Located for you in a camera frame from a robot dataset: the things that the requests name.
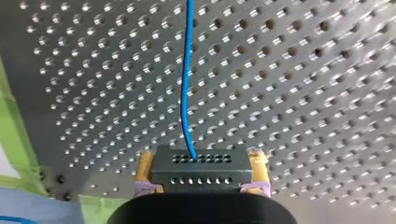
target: black round object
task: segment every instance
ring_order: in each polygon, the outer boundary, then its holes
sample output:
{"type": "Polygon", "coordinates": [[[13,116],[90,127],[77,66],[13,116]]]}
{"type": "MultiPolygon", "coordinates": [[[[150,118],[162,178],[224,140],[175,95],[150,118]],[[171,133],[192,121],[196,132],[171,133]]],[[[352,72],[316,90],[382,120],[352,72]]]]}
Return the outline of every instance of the black round object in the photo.
{"type": "Polygon", "coordinates": [[[272,199],[254,194],[150,194],[122,205],[107,224],[296,224],[272,199]]]}

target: white surface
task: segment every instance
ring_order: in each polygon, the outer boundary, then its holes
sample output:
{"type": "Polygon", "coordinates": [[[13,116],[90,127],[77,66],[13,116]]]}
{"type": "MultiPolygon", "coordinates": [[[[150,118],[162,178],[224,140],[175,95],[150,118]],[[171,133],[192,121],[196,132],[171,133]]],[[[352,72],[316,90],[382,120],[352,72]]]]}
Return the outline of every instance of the white surface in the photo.
{"type": "Polygon", "coordinates": [[[11,177],[21,178],[18,172],[12,167],[11,163],[6,156],[6,152],[3,150],[3,146],[0,142],[0,175],[7,175],[11,177]]]}

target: metal surface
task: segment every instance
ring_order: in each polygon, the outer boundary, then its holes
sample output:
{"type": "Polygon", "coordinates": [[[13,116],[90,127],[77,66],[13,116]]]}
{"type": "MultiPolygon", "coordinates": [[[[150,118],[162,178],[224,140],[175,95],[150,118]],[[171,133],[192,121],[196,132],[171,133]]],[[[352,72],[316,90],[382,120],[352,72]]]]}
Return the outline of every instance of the metal surface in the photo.
{"type": "Polygon", "coordinates": [[[235,191],[250,183],[252,170],[243,149],[197,149],[198,159],[186,150],[160,147],[151,169],[151,182],[165,192],[235,191]]]}
{"type": "MultiPolygon", "coordinates": [[[[268,150],[274,198],[303,223],[393,223],[395,1],[195,4],[196,147],[268,150]]],[[[2,58],[56,198],[131,197],[140,150],[185,148],[184,10],[3,1],[2,58]]]]}

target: hole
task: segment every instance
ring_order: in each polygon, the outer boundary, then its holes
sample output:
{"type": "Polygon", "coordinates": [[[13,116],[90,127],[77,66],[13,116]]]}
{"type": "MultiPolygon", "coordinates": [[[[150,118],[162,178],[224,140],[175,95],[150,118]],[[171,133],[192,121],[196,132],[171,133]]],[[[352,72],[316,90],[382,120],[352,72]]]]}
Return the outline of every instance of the hole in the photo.
{"type": "Polygon", "coordinates": [[[285,80],[291,80],[292,74],[291,72],[285,72],[283,74],[283,78],[285,78],[285,80]]]}
{"type": "Polygon", "coordinates": [[[328,31],[330,29],[330,23],[328,21],[323,21],[319,24],[319,28],[321,31],[328,31]]]}
{"type": "Polygon", "coordinates": [[[242,54],[244,54],[245,53],[245,48],[244,47],[242,47],[242,46],[237,46],[234,50],[233,50],[233,56],[234,57],[238,57],[238,56],[240,56],[240,55],[242,55],[242,54]]]}
{"type": "Polygon", "coordinates": [[[210,22],[209,28],[212,31],[219,29],[222,26],[222,21],[220,19],[214,19],[210,22]]]}
{"type": "Polygon", "coordinates": [[[316,7],[311,8],[311,10],[309,10],[312,15],[317,16],[318,15],[318,9],[316,7]]]}
{"type": "Polygon", "coordinates": [[[343,50],[343,51],[341,51],[341,56],[343,56],[343,58],[345,58],[345,59],[347,59],[347,58],[349,58],[350,57],[350,51],[349,50],[343,50]]]}
{"type": "Polygon", "coordinates": [[[352,28],[350,28],[349,31],[352,32],[352,33],[356,33],[356,32],[359,31],[359,28],[360,28],[359,24],[356,23],[352,28]]]}
{"type": "Polygon", "coordinates": [[[57,181],[59,184],[64,184],[64,182],[66,181],[66,178],[65,178],[63,175],[58,175],[58,176],[56,177],[56,181],[57,181]]]}
{"type": "Polygon", "coordinates": [[[96,15],[93,18],[93,23],[95,23],[95,25],[104,25],[106,23],[106,18],[102,14],[96,15]]]}
{"type": "Polygon", "coordinates": [[[297,54],[297,48],[295,48],[295,47],[288,48],[288,54],[291,57],[295,56],[297,54]]]}
{"type": "Polygon", "coordinates": [[[378,58],[379,58],[379,53],[378,52],[375,52],[375,53],[373,53],[372,55],[369,56],[369,59],[372,60],[372,61],[375,61],[378,58]]]}
{"type": "Polygon", "coordinates": [[[265,22],[265,27],[268,29],[268,30],[274,30],[274,28],[275,28],[275,22],[274,22],[274,20],[268,20],[268,21],[266,21],[265,22]]]}
{"type": "Polygon", "coordinates": [[[219,44],[215,44],[212,47],[209,48],[209,54],[210,55],[215,55],[220,53],[220,45],[219,44]]]}
{"type": "Polygon", "coordinates": [[[265,72],[264,70],[259,71],[259,76],[255,77],[257,81],[259,80],[263,80],[267,78],[267,72],[265,72]]]}
{"type": "Polygon", "coordinates": [[[320,48],[317,48],[317,49],[314,50],[314,54],[315,54],[315,56],[320,58],[323,55],[323,50],[320,49],[320,48]]]}
{"type": "Polygon", "coordinates": [[[215,180],[212,178],[212,177],[209,177],[207,180],[206,180],[206,183],[207,184],[213,184],[215,182],[215,180]]]}
{"type": "Polygon", "coordinates": [[[301,27],[303,26],[301,21],[294,21],[294,22],[291,23],[291,25],[293,26],[293,29],[296,30],[296,31],[301,30],[301,27]]]}
{"type": "Polygon", "coordinates": [[[72,199],[72,195],[69,193],[64,194],[64,200],[66,202],[69,202],[72,199]]]}
{"type": "Polygon", "coordinates": [[[230,177],[227,177],[227,178],[225,178],[224,183],[231,184],[231,183],[233,183],[233,179],[230,177]]]}
{"type": "Polygon", "coordinates": [[[246,19],[239,20],[237,26],[240,27],[242,30],[245,30],[248,27],[248,20],[246,19]]]}
{"type": "Polygon", "coordinates": [[[259,51],[259,53],[257,54],[260,58],[268,56],[271,53],[271,49],[267,46],[262,47],[262,50],[259,51]]]}
{"type": "Polygon", "coordinates": [[[169,53],[174,49],[172,42],[168,41],[165,44],[163,44],[163,51],[165,53],[169,53]]]}

